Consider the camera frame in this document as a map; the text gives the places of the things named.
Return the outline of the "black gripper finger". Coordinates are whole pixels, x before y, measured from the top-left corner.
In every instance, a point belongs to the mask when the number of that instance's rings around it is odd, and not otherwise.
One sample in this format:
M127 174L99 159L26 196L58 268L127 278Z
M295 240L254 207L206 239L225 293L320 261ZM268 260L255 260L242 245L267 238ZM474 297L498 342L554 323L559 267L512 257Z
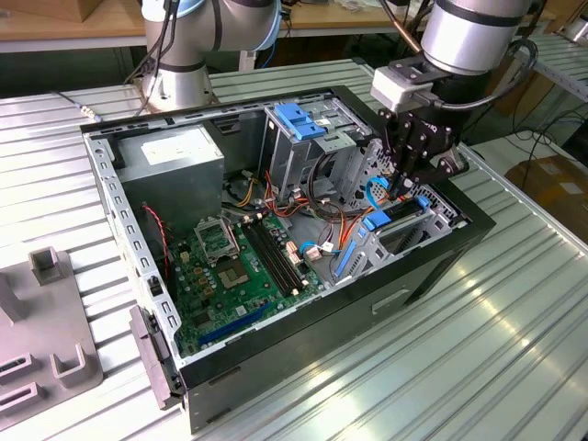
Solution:
M415 186L436 184L469 170L469 163L457 151L454 134L415 135L402 154L400 193Z
M379 116L383 124L382 147L390 158L388 191L392 197L398 197L401 194L401 162L405 147L403 125L401 124L401 120L399 120L399 116L389 109L380 109Z

